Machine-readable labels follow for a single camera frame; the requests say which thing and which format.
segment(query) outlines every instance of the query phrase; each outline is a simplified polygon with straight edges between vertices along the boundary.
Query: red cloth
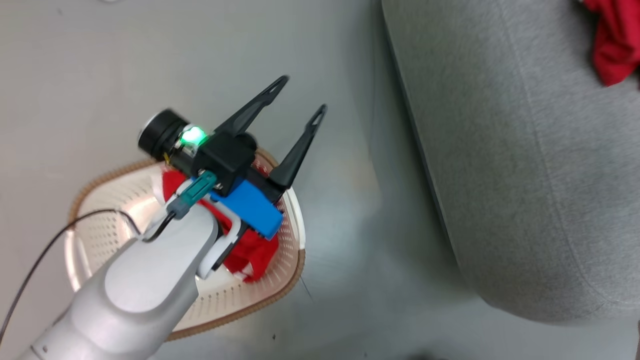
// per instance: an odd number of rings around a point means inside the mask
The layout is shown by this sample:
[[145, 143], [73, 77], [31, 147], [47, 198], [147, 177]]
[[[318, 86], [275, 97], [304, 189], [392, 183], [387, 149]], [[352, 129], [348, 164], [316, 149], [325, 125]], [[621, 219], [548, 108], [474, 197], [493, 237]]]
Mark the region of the red cloth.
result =
[[600, 14], [593, 63], [606, 86], [621, 83], [640, 66], [640, 1], [584, 0]]
[[[163, 195], [166, 201], [184, 182], [186, 177], [182, 173], [171, 170], [163, 173]], [[225, 234], [231, 228], [231, 220], [222, 215], [216, 208], [205, 201], [199, 204], [205, 206], [218, 219]], [[238, 240], [236, 247], [224, 261], [224, 265], [235, 276], [240, 277], [244, 282], [253, 282], [264, 275], [271, 258], [278, 250], [278, 235], [271, 241], [259, 236], [255, 231], [247, 230], [243, 237]]]

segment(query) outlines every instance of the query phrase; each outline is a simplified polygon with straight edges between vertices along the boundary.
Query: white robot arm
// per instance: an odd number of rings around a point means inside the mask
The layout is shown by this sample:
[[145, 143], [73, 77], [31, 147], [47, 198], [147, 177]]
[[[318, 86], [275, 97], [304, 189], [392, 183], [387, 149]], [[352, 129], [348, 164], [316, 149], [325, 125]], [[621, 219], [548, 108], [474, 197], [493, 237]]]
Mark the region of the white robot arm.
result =
[[195, 205], [155, 241], [127, 242], [19, 359], [148, 359], [196, 300], [198, 267], [212, 265], [207, 253], [237, 239], [217, 237], [211, 212]]

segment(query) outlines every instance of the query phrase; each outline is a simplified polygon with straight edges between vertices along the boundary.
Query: basket rim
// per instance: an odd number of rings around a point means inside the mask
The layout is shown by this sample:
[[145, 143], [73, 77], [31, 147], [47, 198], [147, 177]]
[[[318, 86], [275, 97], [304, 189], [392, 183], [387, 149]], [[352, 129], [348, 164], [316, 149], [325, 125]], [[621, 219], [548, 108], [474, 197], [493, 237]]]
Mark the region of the basket rim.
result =
[[[267, 151], [265, 151], [262, 148], [258, 148], [256, 150], [256, 154], [262, 156], [271, 166], [276, 167], [278, 165], [278, 162], [276, 161], [276, 159], [274, 159], [274, 157], [268, 153]], [[68, 222], [72, 222], [74, 221], [78, 214], [79, 214], [79, 210], [80, 210], [80, 206], [83, 203], [83, 201], [85, 200], [85, 198], [89, 195], [89, 193], [95, 189], [96, 187], [102, 185], [103, 183], [106, 183], [110, 180], [113, 180], [117, 177], [126, 175], [130, 172], [134, 172], [149, 166], [152, 166], [154, 164], [158, 163], [158, 161], [156, 161], [155, 159], [148, 159], [148, 160], [142, 160], [142, 161], [137, 161], [135, 163], [131, 163], [129, 165], [126, 165], [124, 167], [118, 168], [116, 170], [107, 172], [99, 177], [96, 177], [95, 179], [93, 179], [92, 181], [90, 181], [84, 188], [82, 188], [80, 190], [80, 192], [78, 193], [78, 195], [76, 196], [76, 198], [74, 199], [72, 205], [71, 205], [71, 209], [69, 211], [69, 216], [68, 216]], [[196, 326], [192, 326], [192, 327], [188, 327], [186, 329], [182, 329], [182, 330], [178, 330], [178, 331], [174, 331], [173, 333], [171, 333], [169, 335], [169, 337], [167, 338], [166, 341], [173, 341], [173, 340], [177, 340], [177, 339], [182, 339], [182, 338], [187, 338], [189, 336], [193, 336], [196, 334], [200, 334], [201, 332], [205, 332], [211, 329], [214, 329], [216, 327], [225, 325], [227, 323], [233, 322], [235, 320], [238, 320], [242, 317], [245, 317], [249, 314], [252, 314], [260, 309], [263, 309], [264, 307], [273, 304], [274, 302], [282, 299], [285, 295], [287, 295], [296, 285], [296, 283], [298, 283], [298, 280], [300, 279], [300, 277], [302, 276], [302, 270], [305, 266], [305, 242], [306, 242], [306, 235], [305, 235], [305, 230], [304, 230], [304, 222], [302, 220], [302, 214], [300, 211], [300, 206], [298, 204], [298, 198], [295, 195], [295, 192], [291, 191], [289, 193], [289, 200], [291, 201], [293, 208], [294, 208], [294, 213], [296, 215], [296, 221], [298, 222], [298, 229], [300, 231], [299, 235], [299, 242], [300, 242], [300, 249], [298, 251], [298, 262], [296, 263], [296, 269], [295, 272], [293, 274], [293, 276], [289, 279], [289, 281], [287, 282], [287, 284], [278, 292], [276, 292], [275, 294], [266, 297], [260, 301], [258, 301], [257, 303], [250, 305], [242, 310], [238, 310], [234, 313], [231, 313], [229, 315], [223, 316], [221, 318], [212, 320], [210, 322], [205, 322], [202, 323], [200, 325], [196, 325]]]

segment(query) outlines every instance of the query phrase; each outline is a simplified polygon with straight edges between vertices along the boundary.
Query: gray floor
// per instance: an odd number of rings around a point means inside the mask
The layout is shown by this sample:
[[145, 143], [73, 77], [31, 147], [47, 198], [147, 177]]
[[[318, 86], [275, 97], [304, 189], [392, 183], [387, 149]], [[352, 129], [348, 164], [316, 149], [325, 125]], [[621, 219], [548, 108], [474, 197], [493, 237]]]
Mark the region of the gray floor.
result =
[[[370, 0], [2, 1], [0, 309], [79, 187], [144, 158], [136, 136], [150, 115], [171, 106], [213, 128], [289, 74], [252, 131], [282, 158], [329, 104], [294, 185], [308, 234], [306, 288], [167, 343], [158, 360], [632, 359], [634, 319], [552, 327], [466, 289], [437, 225], [381, 24]], [[27, 345], [71, 295], [58, 245], [0, 357]]]

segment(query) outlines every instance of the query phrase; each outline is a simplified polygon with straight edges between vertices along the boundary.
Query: plastic basket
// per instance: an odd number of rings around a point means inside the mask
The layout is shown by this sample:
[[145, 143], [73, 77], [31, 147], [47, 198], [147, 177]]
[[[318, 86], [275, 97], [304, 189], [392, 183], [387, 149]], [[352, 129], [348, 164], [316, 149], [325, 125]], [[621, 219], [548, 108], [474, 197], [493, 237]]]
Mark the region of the plastic basket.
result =
[[[254, 166], [266, 172], [277, 165], [259, 149]], [[110, 172], [87, 185], [76, 198], [69, 220], [100, 208], [128, 212], [140, 229], [146, 228], [161, 205], [161, 174], [166, 165], [142, 161]], [[200, 296], [178, 323], [168, 340], [198, 334], [246, 316], [276, 302], [298, 282], [305, 263], [305, 227], [293, 189], [287, 190], [277, 208], [284, 214], [278, 231], [279, 247], [266, 273], [244, 283], [221, 267], [206, 280], [196, 278]], [[77, 291], [129, 238], [132, 233], [116, 214], [87, 218], [65, 240], [65, 262], [71, 286]]]

